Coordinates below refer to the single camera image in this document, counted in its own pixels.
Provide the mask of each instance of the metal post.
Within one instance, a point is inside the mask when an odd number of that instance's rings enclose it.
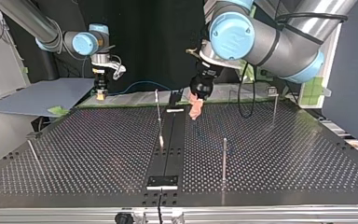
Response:
[[[161,146],[161,150],[164,148],[164,138],[162,137],[162,124],[161,124],[161,114],[159,112],[159,98],[158,98],[158,90],[155,91],[156,96],[156,104],[157,104],[157,114],[158,114],[158,138],[159,138],[159,144]]]
[[[34,150],[34,145],[32,144],[32,141],[30,139],[27,139],[27,143],[30,146],[30,149],[32,151],[32,154],[34,154],[34,158],[39,161],[39,158],[37,158],[36,151]]]
[[[226,187],[227,139],[223,139],[223,187]]]

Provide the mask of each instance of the silver metal bar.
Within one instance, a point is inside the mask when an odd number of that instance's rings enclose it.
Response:
[[[223,139],[223,185],[225,187],[226,184],[226,167],[227,167],[227,139]]]
[[[1,0],[1,10],[42,43],[57,39],[55,25],[29,0]]]
[[[157,104],[157,114],[158,114],[158,128],[159,128],[159,145],[161,148],[164,148],[164,138],[162,137],[162,124],[161,124],[161,114],[159,111],[159,98],[158,98],[158,90],[155,90],[156,96],[156,104]]]
[[[279,94],[277,94],[277,95],[275,96],[275,104],[274,104],[274,120],[275,120],[275,117],[276,117],[276,115],[277,115],[278,97],[279,97]]]
[[[37,158],[37,154],[36,151],[34,150],[34,145],[32,144],[32,141],[30,139],[27,140],[28,145],[30,146],[30,149],[32,151],[32,154],[34,155],[34,158],[39,161],[39,159]]]

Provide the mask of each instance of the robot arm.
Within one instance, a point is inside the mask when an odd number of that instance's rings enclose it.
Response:
[[[319,73],[324,63],[319,51],[322,43],[355,3],[356,0],[303,0],[280,31],[249,16],[253,0],[217,0],[209,27],[210,42],[202,46],[201,60],[235,67],[234,62],[243,59],[276,77],[306,82]],[[198,72],[198,79],[211,78],[203,74],[208,72]],[[209,95],[204,97],[200,90],[213,87],[194,88],[200,83],[190,87],[193,94],[205,100]]]
[[[109,29],[103,24],[90,24],[88,32],[63,32],[53,20],[44,16],[29,0],[1,0],[1,10],[35,37],[42,50],[90,56],[95,74],[97,99],[107,94],[107,74],[116,70],[117,80],[126,71],[124,65],[110,60]]]

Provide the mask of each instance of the green tape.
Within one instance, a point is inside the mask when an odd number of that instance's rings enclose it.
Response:
[[[69,112],[69,110],[62,108],[62,106],[60,105],[57,105],[49,108],[48,112],[50,112],[53,115],[64,116]]]

